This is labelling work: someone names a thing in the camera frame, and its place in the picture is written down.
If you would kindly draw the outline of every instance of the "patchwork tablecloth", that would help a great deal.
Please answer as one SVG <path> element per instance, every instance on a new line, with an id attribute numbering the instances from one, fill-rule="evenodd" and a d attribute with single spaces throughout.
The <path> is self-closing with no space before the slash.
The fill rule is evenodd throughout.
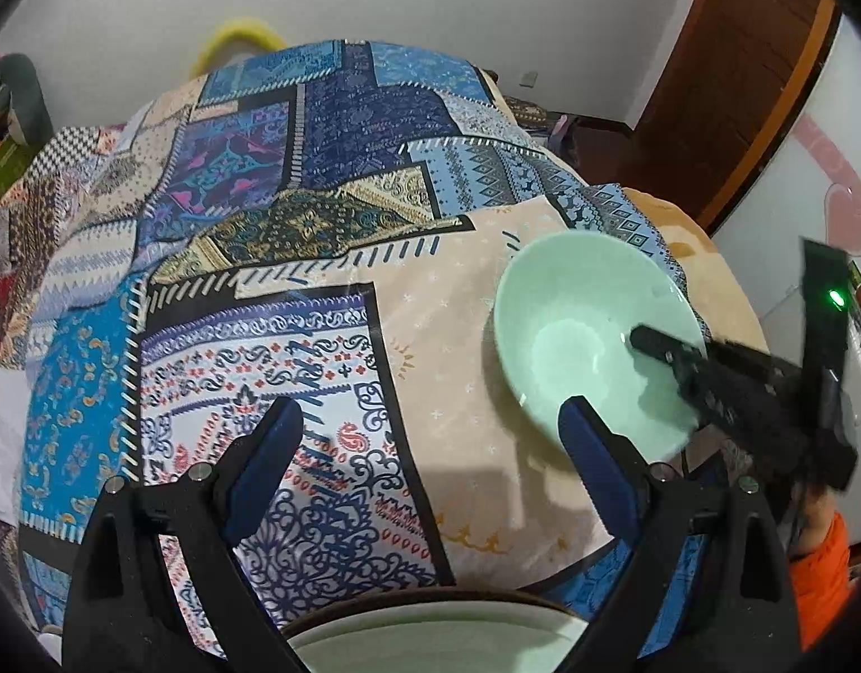
<path id="1" fill-rule="evenodd" d="M 704 331 L 762 345 L 732 275 L 679 210 L 666 218 L 646 195 L 588 186 L 450 56 L 290 48 L 85 138 L 81 160 L 34 177 L 84 170 L 72 190 L 60 182 L 72 199 L 59 220 L 53 199 L 31 209 L 21 183 L 2 208 L 59 226 L 44 235 L 46 268 L 23 274 L 9 255 L 0 268 L 13 276 L 0 305 L 21 307 L 2 312 L 0 361 L 34 382 L 18 482 L 21 573 L 40 624 L 59 624 L 109 476 L 161 483 L 215 460 L 278 395 L 302 406 L 303 443 L 236 549 L 278 625 L 360 594 L 454 583 L 526 588 L 590 614 L 620 550 L 505 387 L 490 334 L 502 270 L 542 235 L 604 231 L 651 256 Z M 681 607 L 700 546 L 677 575 Z M 178 546 L 163 551 L 192 636 L 218 649 Z"/>

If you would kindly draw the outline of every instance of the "white plate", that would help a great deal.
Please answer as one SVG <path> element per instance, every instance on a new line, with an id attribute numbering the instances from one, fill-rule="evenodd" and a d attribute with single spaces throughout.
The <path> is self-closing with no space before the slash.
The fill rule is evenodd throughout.
<path id="1" fill-rule="evenodd" d="M 304 631 L 290 645 L 314 673 L 544 673 L 583 631 L 576 617 L 514 602 L 427 602 Z"/>

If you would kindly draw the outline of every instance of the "white wall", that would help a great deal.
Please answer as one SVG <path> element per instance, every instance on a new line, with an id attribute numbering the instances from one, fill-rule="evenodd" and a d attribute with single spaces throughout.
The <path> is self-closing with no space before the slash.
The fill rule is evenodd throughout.
<path id="1" fill-rule="evenodd" d="M 655 92 L 658 80 L 661 80 L 661 74 L 664 72 L 665 66 L 667 66 L 667 61 L 670 60 L 671 53 L 674 51 L 674 45 L 676 45 L 676 40 L 680 36 L 680 31 L 683 30 L 683 25 L 686 24 L 686 16 L 689 15 L 689 8 L 692 8 L 692 1 L 694 0 L 676 0 L 674 4 L 674 11 L 665 24 L 658 48 L 656 48 L 655 54 L 649 62 L 649 69 L 643 75 L 642 83 L 636 89 L 633 101 L 629 105 L 625 121 L 631 129 L 635 129 L 636 125 L 640 122 L 642 113 L 649 104 L 649 98 Z"/>
<path id="2" fill-rule="evenodd" d="M 861 179 L 861 38 L 848 19 L 842 19 L 804 113 Z M 798 286 L 800 238 L 827 240 L 823 203 L 832 184 L 802 144 L 787 138 L 714 235 L 758 316 L 765 316 Z"/>
<path id="3" fill-rule="evenodd" d="M 33 58 L 57 126 L 126 120 L 187 79 L 223 20 L 245 16 L 291 44 L 375 38 L 454 53 L 499 71 L 506 93 L 623 120 L 678 1 L 23 0 L 0 51 Z M 534 89 L 517 87 L 524 71 L 539 71 Z"/>

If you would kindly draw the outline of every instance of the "door frame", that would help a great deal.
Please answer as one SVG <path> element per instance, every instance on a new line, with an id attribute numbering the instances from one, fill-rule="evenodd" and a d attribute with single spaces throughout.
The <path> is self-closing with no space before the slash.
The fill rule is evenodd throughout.
<path id="1" fill-rule="evenodd" d="M 707 0 L 692 0 L 689 14 L 683 23 L 683 29 L 676 39 L 676 45 L 667 60 L 664 72 L 658 79 L 658 84 L 652 92 L 637 129 L 647 117 L 653 116 L 665 97 L 665 84 L 674 77 L 677 69 L 682 66 L 683 56 L 692 42 L 692 34 L 701 19 Z M 786 138 L 789 130 L 804 109 L 823 65 L 835 40 L 837 28 L 841 19 L 840 8 L 834 0 L 820 0 L 813 18 L 810 33 L 804 43 L 804 49 L 799 56 L 795 68 L 788 78 L 786 87 L 779 96 L 761 129 L 743 154 L 730 176 L 725 180 L 714 197 L 705 205 L 698 215 L 692 215 L 696 222 L 713 235 L 723 221 L 732 213 L 734 207 L 746 195 L 746 192 L 761 176 L 770 159 L 776 153 L 779 145 Z"/>
<path id="2" fill-rule="evenodd" d="M 826 65 L 840 21 L 841 9 L 835 0 L 820 0 L 810 33 L 804 41 L 801 56 L 788 77 L 786 87 L 779 94 L 779 99 L 754 137 L 752 145 L 713 199 L 695 218 L 707 234 L 713 235 L 729 217 L 767 168 L 780 144 L 786 140 Z"/>

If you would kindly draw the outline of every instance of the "metal screw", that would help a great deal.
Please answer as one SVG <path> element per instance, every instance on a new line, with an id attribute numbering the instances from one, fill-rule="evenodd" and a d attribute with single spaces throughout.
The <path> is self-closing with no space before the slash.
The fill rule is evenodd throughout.
<path id="1" fill-rule="evenodd" d="M 212 474 L 212 463 L 194 463 L 187 470 L 187 477 L 192 481 L 205 481 Z"/>
<path id="2" fill-rule="evenodd" d="M 667 481 L 674 480 L 678 475 L 675 468 L 667 463 L 652 463 L 649 466 L 649 476 L 652 476 L 652 480 L 658 481 L 658 483 L 667 483 Z"/>
<path id="3" fill-rule="evenodd" d="M 111 476 L 107 479 L 107 482 L 103 485 L 104 489 L 106 489 L 108 494 L 118 494 L 122 487 L 126 484 L 126 479 L 122 476 Z"/>
<path id="4" fill-rule="evenodd" d="M 761 486 L 752 476 L 742 476 L 739 478 L 739 488 L 747 494 L 756 494 L 761 489 Z"/>

